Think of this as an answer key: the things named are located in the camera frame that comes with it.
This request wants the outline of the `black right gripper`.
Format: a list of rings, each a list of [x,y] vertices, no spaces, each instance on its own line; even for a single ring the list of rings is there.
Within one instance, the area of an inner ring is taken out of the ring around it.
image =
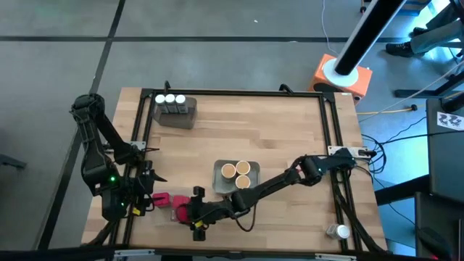
[[[201,186],[193,187],[193,196],[190,197],[188,204],[180,204],[174,207],[174,211],[185,210],[188,220],[179,220],[183,225],[193,225],[200,220],[203,220],[207,215],[211,214],[218,208],[217,202],[204,202],[205,189]]]

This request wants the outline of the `clear plastic bin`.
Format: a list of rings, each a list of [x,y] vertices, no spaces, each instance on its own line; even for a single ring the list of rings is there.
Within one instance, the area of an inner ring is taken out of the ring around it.
[[[157,223],[179,223],[179,222],[175,222],[171,220],[171,212],[173,209],[172,207],[173,196],[180,195],[180,194],[170,194],[170,195],[171,195],[171,205],[169,207],[164,207],[164,208],[155,207],[154,211],[152,212]]]

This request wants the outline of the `grey tray top left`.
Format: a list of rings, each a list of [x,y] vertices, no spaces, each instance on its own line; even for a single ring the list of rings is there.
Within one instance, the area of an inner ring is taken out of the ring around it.
[[[186,97],[187,113],[163,113],[156,105],[152,117],[161,126],[171,128],[192,129],[196,122],[197,100],[193,97]]]

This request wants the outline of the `grey rectangular bin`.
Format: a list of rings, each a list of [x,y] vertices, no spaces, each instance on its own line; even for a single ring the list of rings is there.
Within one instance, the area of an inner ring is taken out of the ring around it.
[[[237,191],[239,188],[236,186],[235,179],[238,177],[238,174],[231,179],[224,178],[221,169],[225,164],[235,165],[238,160],[230,159],[218,159],[213,167],[212,174],[212,189],[217,194],[231,194],[232,192]],[[260,184],[260,165],[258,162],[249,161],[250,171],[247,176],[250,179],[250,188],[253,188]]]

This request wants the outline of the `white round pole base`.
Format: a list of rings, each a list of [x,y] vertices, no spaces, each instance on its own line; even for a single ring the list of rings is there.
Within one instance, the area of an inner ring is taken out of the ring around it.
[[[355,68],[348,75],[340,75],[335,71],[336,58],[330,59],[323,64],[322,71],[326,80],[334,86],[348,88],[353,86],[358,78],[359,73]]]

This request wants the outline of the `black desk crossbar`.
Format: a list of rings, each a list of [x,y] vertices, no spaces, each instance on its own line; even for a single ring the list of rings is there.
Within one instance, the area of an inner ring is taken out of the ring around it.
[[[419,178],[414,178],[403,183],[398,183],[390,187],[382,188],[377,190],[375,195],[377,205],[382,206],[385,204],[391,204],[392,202],[411,198],[415,195],[416,192],[430,192],[429,175],[423,175]]]

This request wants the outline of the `orange box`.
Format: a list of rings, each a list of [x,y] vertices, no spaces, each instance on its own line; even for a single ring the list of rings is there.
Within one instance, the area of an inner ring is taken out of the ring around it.
[[[357,66],[356,69],[359,73],[359,78],[353,86],[348,87],[348,88],[334,86],[326,80],[325,76],[323,75],[323,71],[322,71],[323,64],[333,58],[335,57],[329,54],[324,54],[322,56],[319,62],[319,65],[310,82],[309,91],[332,92],[332,93],[339,92],[339,93],[344,93],[345,95],[350,93],[354,104],[357,105],[367,94],[368,86],[369,86],[373,71],[370,70],[369,68]]]

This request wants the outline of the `black computer mouse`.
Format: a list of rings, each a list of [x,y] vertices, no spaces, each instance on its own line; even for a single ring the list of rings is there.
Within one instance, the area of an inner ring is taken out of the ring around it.
[[[420,228],[417,235],[422,245],[424,245],[433,256],[444,260],[452,259],[452,250],[449,244],[432,228]]]

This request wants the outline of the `black desk surface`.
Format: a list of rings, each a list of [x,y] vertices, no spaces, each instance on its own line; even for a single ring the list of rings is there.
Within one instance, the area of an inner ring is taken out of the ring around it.
[[[432,255],[420,242],[417,232],[429,227],[442,236],[452,250],[452,259]],[[464,203],[418,192],[415,194],[415,255],[440,261],[464,261]]]

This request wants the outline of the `black stand leg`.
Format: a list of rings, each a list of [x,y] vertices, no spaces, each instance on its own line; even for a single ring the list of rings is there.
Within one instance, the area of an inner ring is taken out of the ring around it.
[[[440,85],[438,88],[430,90],[430,87],[443,79],[446,80],[445,83]],[[394,96],[401,99],[401,102],[398,104],[403,104],[411,99],[450,99],[461,94],[461,91],[455,91],[455,89],[461,85],[464,85],[464,69],[462,69],[459,73],[449,71],[422,89],[397,89],[394,91]]]

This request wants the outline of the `black desk panel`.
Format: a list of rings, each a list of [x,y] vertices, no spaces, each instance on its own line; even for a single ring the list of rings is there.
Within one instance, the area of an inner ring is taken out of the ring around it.
[[[464,202],[464,130],[443,128],[436,124],[442,101],[426,101],[428,168],[431,192],[442,197]],[[464,108],[448,113],[464,117]]]

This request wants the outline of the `white printed tag sheet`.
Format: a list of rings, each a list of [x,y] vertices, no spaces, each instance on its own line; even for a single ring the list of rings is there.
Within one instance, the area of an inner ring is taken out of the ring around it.
[[[436,124],[455,131],[464,131],[464,117],[443,112],[437,112]]]

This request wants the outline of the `person's leg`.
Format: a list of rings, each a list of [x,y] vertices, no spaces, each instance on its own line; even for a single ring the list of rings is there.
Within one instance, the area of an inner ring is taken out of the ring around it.
[[[455,40],[456,38],[462,38],[464,40],[464,24],[462,24],[460,20],[415,36],[411,39],[410,45],[414,54],[420,54]]]
[[[462,25],[460,17],[463,11],[460,0],[450,0],[450,3],[426,24],[426,28],[433,30],[448,25],[456,25],[459,28]]]

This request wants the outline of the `silver beam bracket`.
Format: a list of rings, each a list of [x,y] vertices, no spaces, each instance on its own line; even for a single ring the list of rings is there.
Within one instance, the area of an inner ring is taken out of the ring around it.
[[[356,256],[327,253],[315,253],[315,259],[322,261],[357,261]]]
[[[154,249],[120,249],[115,250],[113,257],[118,259],[124,259],[129,257],[140,257],[155,255]]]

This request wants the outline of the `black metal table frame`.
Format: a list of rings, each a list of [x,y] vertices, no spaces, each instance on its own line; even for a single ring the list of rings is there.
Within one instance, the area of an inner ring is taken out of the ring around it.
[[[154,151],[148,154],[165,181],[155,191],[189,195],[202,186],[208,201],[217,160],[251,160],[267,180],[282,173],[303,154],[325,154],[328,146],[361,146],[362,138],[352,97],[344,93],[283,91],[188,90],[197,100],[191,130],[162,127],[152,120],[151,89],[124,88],[113,122],[124,138],[140,138]],[[336,221],[329,176],[312,187],[284,188],[259,201],[241,219],[211,225],[205,241],[179,223],[157,223],[152,212],[121,221],[112,243],[145,249],[238,250],[279,252],[340,252],[366,245],[331,239],[326,229]]]

